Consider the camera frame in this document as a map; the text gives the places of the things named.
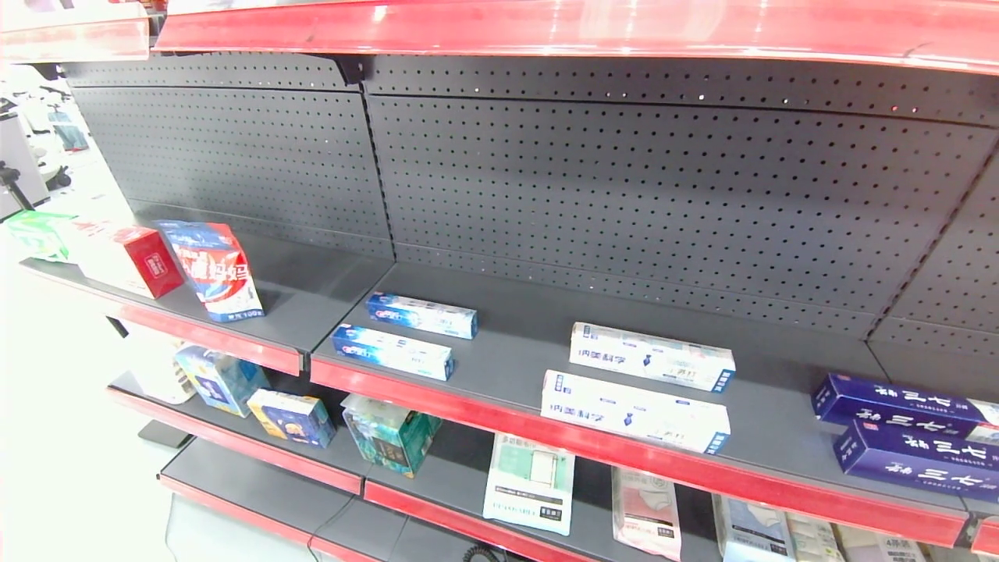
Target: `teal product box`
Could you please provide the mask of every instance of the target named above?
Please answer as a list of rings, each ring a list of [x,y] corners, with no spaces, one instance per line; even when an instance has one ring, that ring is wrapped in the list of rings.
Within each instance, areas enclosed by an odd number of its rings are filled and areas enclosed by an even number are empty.
[[[450,306],[391,293],[376,292],[368,299],[372,320],[425,332],[471,340],[479,331],[478,314],[471,308]]]
[[[323,401],[261,388],[247,402],[269,434],[313,447],[326,448],[337,433]]]
[[[451,348],[395,334],[341,324],[330,336],[338,355],[446,381],[455,370]]]
[[[174,360],[206,404],[240,417],[250,415],[247,401],[254,392],[271,387],[260,365],[219,351],[191,345]]]
[[[344,421],[368,462],[414,478],[441,427],[441,418],[351,394],[340,403]]]

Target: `black shelf board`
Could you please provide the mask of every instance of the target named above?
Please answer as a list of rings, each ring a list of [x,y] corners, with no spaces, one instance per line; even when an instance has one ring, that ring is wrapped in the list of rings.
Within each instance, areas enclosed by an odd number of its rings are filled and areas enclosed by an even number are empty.
[[[75,265],[26,259],[21,265],[55,282],[262,342],[311,352],[378,282],[391,260],[237,232],[266,316],[219,323],[187,283],[149,299],[84,277]]]
[[[372,464],[361,456],[357,444],[354,443],[354,438],[351,437],[351,433],[344,423],[344,409],[340,406],[340,402],[347,396],[347,393],[317,384],[310,384],[299,377],[292,377],[269,370],[265,370],[265,372],[267,372],[268,379],[271,381],[274,390],[302,396],[315,396],[323,400],[323,404],[326,405],[327,411],[330,414],[330,419],[333,420],[337,428],[337,434],[330,441],[328,447],[320,449],[269,435],[264,431],[264,427],[253,414],[250,414],[246,418],[241,418],[240,416],[205,404],[201,396],[192,396],[183,404],[168,404],[146,396],[131,373],[125,373],[118,377],[109,387],[165,408],[170,408],[206,425],[231,431],[254,441],[287,451],[293,455],[298,455],[361,477],[368,474],[368,470]]]
[[[306,533],[378,560],[389,560],[406,516],[361,498],[195,439],[161,474]]]
[[[566,280],[566,285],[584,282],[585,278],[571,279]],[[963,515],[958,513],[964,512],[958,498],[847,476],[840,470],[832,445],[844,428],[815,420],[809,399],[830,370],[887,380],[860,340],[807,327],[731,318],[420,264],[397,263],[373,290],[479,311],[480,329],[474,340],[377,322],[368,315],[367,299],[361,300],[344,319],[451,347],[456,361],[451,380],[437,381],[338,356],[329,338],[314,352],[314,361],[351,365],[531,414],[540,412],[541,384],[547,369],[723,404],[728,409],[731,437],[715,457],[721,463],[837,493],[893,498],[890,501]],[[573,365],[568,362],[569,335],[576,321],[728,348],[734,353],[737,374],[718,394]]]
[[[610,466],[576,457],[569,535],[483,518],[486,481],[493,456],[494,434],[445,422],[434,438],[429,456],[416,478],[373,466],[368,482],[375,482],[408,495],[447,507],[463,515],[482,519],[519,534],[577,552],[604,562],[661,562],[613,540]],[[711,496],[707,492],[677,486],[683,560],[721,559],[714,538]]]

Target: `red shelf top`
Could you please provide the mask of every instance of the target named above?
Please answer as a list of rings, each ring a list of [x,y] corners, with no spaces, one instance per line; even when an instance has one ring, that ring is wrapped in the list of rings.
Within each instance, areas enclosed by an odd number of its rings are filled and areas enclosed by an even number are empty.
[[[172,12],[154,50],[748,57],[999,74],[996,29],[995,0],[313,3]]]
[[[138,2],[34,13],[4,3],[0,62],[83,62],[149,58],[149,22]]]

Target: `store shelf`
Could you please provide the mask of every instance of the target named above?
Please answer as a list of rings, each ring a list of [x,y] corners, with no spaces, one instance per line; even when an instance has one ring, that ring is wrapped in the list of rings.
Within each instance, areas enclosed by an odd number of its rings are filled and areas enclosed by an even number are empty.
[[[270,379],[276,390],[317,396],[323,400],[340,430],[329,447],[317,449],[272,437],[253,416],[241,418],[212,408],[199,396],[179,405],[150,398],[142,393],[130,373],[115,379],[108,386],[108,392],[115,401],[206,441],[335,488],[360,494],[363,477],[371,468],[371,463],[361,457],[354,439],[343,426],[343,410],[339,404],[344,394],[285,375],[272,373]]]
[[[415,264],[395,265],[377,290],[480,311],[480,333],[473,341],[376,325],[363,304],[345,319],[451,346],[456,359],[452,379],[440,382],[351,361],[337,356],[325,341],[313,354],[313,382],[513,433],[702,490],[923,542],[953,545],[967,520],[957,498],[840,471],[832,442],[842,428],[815,421],[809,395],[827,369],[883,378],[860,341]],[[716,395],[571,365],[568,339],[576,320],[727,347],[735,354],[738,373],[725,392]],[[540,389],[546,369],[724,404],[732,437],[721,455],[708,456],[542,418]]]
[[[319,529],[312,547],[345,562],[389,560],[406,523],[405,516],[358,496],[201,439],[163,468],[160,482],[184,497],[303,548]],[[341,515],[330,521],[341,509]]]
[[[6,2],[0,22],[5,63],[149,58],[149,21],[138,2],[36,13]]]
[[[478,0],[177,13],[155,50],[746,57],[999,74],[993,2]]]
[[[83,276],[75,265],[28,259],[21,265],[103,302],[113,318],[242,357],[291,375],[331,326],[388,270],[388,260],[238,233],[267,316],[231,323],[208,318],[185,285],[152,300]]]
[[[365,499],[465,535],[502,545],[532,560],[654,562],[661,558],[613,540],[610,467],[577,458],[569,536],[484,519],[493,434],[445,422],[417,477],[375,466]],[[684,560],[720,560],[710,494],[677,490]]]

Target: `white product package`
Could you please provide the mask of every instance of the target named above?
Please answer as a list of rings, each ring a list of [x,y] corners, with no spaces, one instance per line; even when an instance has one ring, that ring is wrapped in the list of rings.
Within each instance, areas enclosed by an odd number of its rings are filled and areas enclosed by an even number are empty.
[[[719,495],[711,500],[722,562],[794,562],[784,512]]]
[[[721,392],[735,376],[735,360],[728,349],[585,322],[572,326],[568,360],[708,392]]]
[[[680,523],[673,483],[617,467],[612,481],[614,540],[678,561]]]
[[[832,533],[832,525],[827,521],[788,513],[787,527],[791,530],[798,562],[845,562]]]
[[[919,543],[914,540],[846,525],[836,525],[836,531],[839,533],[839,542],[843,545],[846,562],[926,562]]]
[[[541,415],[707,454],[731,433],[720,404],[552,370],[544,374]]]
[[[497,433],[483,517],[568,536],[575,455]]]

